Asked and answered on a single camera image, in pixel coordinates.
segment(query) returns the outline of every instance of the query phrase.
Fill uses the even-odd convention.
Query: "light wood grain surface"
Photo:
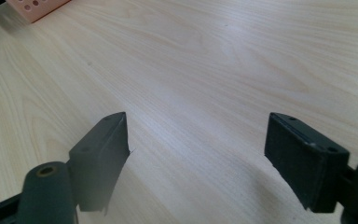
[[[74,0],[34,24],[0,6],[0,201],[120,111],[132,154],[80,223],[338,223],[263,152],[276,111],[358,164],[358,1]]]

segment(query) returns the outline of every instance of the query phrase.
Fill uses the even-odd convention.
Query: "round hole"
[[[338,150],[333,147],[328,147],[327,150],[329,150],[330,152],[338,152]]]
[[[55,167],[55,166],[45,166],[45,167],[40,168],[37,171],[36,175],[39,176],[39,177],[46,177],[46,176],[49,176],[49,175],[53,175],[56,172],[57,172],[57,167]]]

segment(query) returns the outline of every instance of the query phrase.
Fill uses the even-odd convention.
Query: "wooden table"
[[[0,201],[102,117],[132,151],[84,223],[339,223],[264,157],[269,112],[358,164],[358,1],[74,0],[27,24],[0,6]]]

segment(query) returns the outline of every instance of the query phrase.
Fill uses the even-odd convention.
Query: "pink box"
[[[6,0],[23,18],[34,22],[70,0]]]

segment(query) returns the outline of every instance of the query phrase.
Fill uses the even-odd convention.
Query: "screw hole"
[[[36,175],[39,177],[46,177],[49,175],[53,175],[57,172],[57,167],[55,166],[45,166],[37,171]]]
[[[329,150],[330,152],[338,152],[338,150],[334,147],[328,147],[327,150]]]

